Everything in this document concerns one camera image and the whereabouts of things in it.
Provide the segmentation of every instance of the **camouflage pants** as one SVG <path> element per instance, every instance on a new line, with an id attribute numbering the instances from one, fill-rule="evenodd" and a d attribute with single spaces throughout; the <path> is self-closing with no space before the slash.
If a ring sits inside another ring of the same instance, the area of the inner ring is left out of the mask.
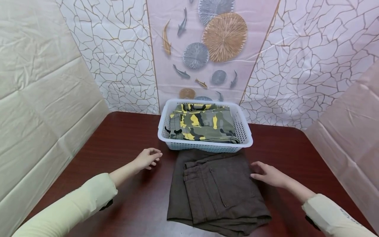
<path id="1" fill-rule="evenodd" d="M 239 144 L 229 107 L 178 105 L 170 115 L 170 138 Z"/>

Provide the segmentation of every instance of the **brown pants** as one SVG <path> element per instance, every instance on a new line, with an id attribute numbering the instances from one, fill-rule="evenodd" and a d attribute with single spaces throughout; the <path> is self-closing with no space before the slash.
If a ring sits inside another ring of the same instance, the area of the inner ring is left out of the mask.
<path id="1" fill-rule="evenodd" d="M 242 153 L 179 153 L 167 220 L 230 237 L 249 235 L 271 220 Z"/>

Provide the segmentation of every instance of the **gold fish illustration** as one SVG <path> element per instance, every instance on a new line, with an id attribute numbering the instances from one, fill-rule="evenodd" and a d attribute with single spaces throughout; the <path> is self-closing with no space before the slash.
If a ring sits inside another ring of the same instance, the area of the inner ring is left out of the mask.
<path id="1" fill-rule="evenodd" d="M 202 87 L 204 87 L 205 89 L 208 89 L 207 85 L 205 84 L 205 82 L 201 82 L 199 81 L 197 78 L 195 80 L 197 83 L 199 83 Z"/>
<path id="2" fill-rule="evenodd" d="M 166 51 L 166 54 L 171 55 L 171 44 L 168 42 L 167 39 L 167 26 L 170 23 L 171 19 L 168 20 L 166 26 L 163 29 L 163 48 Z"/>

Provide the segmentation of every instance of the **gold line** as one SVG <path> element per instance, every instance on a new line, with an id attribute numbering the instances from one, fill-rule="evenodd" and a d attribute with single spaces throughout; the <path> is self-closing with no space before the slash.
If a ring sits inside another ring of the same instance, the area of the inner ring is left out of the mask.
<path id="1" fill-rule="evenodd" d="M 252 70 L 251 73 L 250 73 L 250 77 L 249 77 L 249 79 L 247 80 L 246 87 L 245 87 L 245 90 L 243 91 L 243 94 L 242 94 L 242 97 L 241 97 L 241 100 L 240 100 L 239 105 L 241 105 L 241 103 L 242 103 L 243 97 L 244 97 L 244 95 L 245 95 L 245 93 L 246 93 L 247 85 L 249 84 L 249 81 L 250 81 L 251 75 L 253 75 L 254 68 L 255 68 L 255 66 L 257 65 L 258 58 L 259 58 L 259 54 L 261 53 L 262 48 L 263 48 L 263 45 L 265 44 L 265 41 L 266 41 L 266 39 L 267 39 L 267 37 L 268 37 L 268 34 L 270 33 L 271 25 L 272 25 L 272 23 L 273 23 L 273 21 L 274 21 L 274 19 L 275 19 L 276 13 L 277 13 L 278 10 L 279 10 L 279 4 L 280 4 L 280 1 L 281 1 L 281 0 L 278 1 L 278 5 L 276 6 L 276 9 L 275 9 L 275 12 L 274 12 L 273 18 L 271 19 L 270 25 L 268 26 L 267 33 L 266 33 L 266 37 L 265 37 L 265 39 L 263 40 L 262 46 L 261 46 L 261 48 L 260 48 L 260 50 L 259 50 L 259 53 L 257 54 L 257 59 L 255 60 L 255 63 L 254 63 L 254 66 L 253 66 L 253 70 Z"/>
<path id="2" fill-rule="evenodd" d="M 150 42 L 151 42 L 151 54 L 153 55 L 152 63 L 153 63 L 154 74 L 155 74 L 155 85 L 157 87 L 158 110 L 159 110 L 159 115 L 161 115 L 161 107 L 160 107 L 160 104 L 159 104 L 159 94 L 158 94 L 157 71 L 155 69 L 155 62 L 154 62 L 153 36 L 151 34 L 151 25 L 150 25 L 149 8 L 148 8 L 147 0 L 145 2 L 146 2 L 147 21 L 149 22 Z"/>

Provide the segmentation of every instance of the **wooden table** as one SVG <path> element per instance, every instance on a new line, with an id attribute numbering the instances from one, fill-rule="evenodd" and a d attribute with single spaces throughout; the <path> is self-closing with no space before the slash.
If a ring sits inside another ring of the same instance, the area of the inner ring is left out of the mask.
<path id="1" fill-rule="evenodd" d="M 86 180 L 132 161 L 144 148 L 163 152 L 153 171 L 142 171 L 128 180 L 114 204 L 77 225 L 77 237 L 216 237 L 216 233 L 166 220 L 169 191 L 177 151 L 157 137 L 160 116 L 113 112 L 109 114 L 56 180 L 28 218 Z M 316 193 L 330 197 L 353 218 L 372 228 L 355 206 L 304 133 L 295 128 L 250 124 L 254 144 L 245 150 L 248 159 L 260 160 L 297 179 Z M 287 191 L 260 186 L 273 220 L 254 231 L 254 237 L 324 236 L 305 220 L 301 204 Z"/>

